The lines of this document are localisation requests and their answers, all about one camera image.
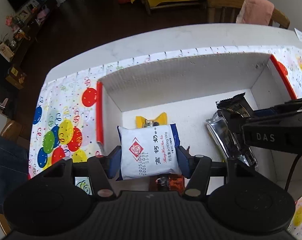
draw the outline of pink towel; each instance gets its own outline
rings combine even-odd
[[[268,0],[244,0],[236,23],[269,25],[274,4]]]

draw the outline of yellow snack package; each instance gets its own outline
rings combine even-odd
[[[145,119],[143,116],[135,117],[135,124],[137,128],[145,128],[150,126],[166,125],[168,124],[168,118],[166,113],[160,114],[154,120]]]

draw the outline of black cable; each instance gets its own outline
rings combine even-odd
[[[294,168],[295,168],[295,166],[297,165],[298,160],[300,159],[301,156],[302,156],[301,154],[298,154],[298,155],[295,157],[295,159],[294,159],[294,161],[293,161],[293,163],[292,163],[292,165],[291,165],[291,169],[290,169],[290,171],[289,171],[289,175],[288,175],[288,178],[287,178],[287,182],[286,182],[285,187],[284,187],[284,190],[285,190],[285,191],[288,191],[289,184],[290,184],[290,181],[291,181],[291,178],[292,178],[292,174],[293,174],[293,172],[294,172]]]

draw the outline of jeans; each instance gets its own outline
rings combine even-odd
[[[3,214],[5,198],[28,180],[26,149],[0,136],[0,213]]]

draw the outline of white table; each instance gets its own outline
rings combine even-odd
[[[88,50],[54,67],[44,82],[90,67],[157,52],[241,45],[302,48],[295,32],[276,27],[230,23],[179,26],[134,35]]]

